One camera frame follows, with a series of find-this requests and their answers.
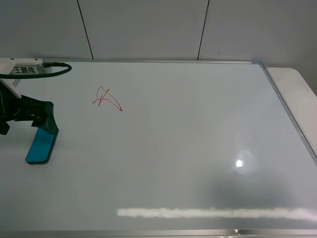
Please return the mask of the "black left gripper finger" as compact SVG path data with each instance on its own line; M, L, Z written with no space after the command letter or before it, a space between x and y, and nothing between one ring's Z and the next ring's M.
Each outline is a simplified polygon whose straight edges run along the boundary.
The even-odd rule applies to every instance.
M0 121L0 134L1 135L7 135L9 129L10 129L10 126L7 122Z
M18 120L31 121L32 127L37 127L53 135L58 133L54 119L54 104L49 101L40 101L22 95L18 100Z

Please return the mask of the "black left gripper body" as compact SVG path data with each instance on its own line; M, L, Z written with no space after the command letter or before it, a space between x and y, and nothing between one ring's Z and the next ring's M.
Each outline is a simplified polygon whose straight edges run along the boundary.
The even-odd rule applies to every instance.
M0 123L8 121L22 121L21 114L22 95L15 87L5 80L0 81Z

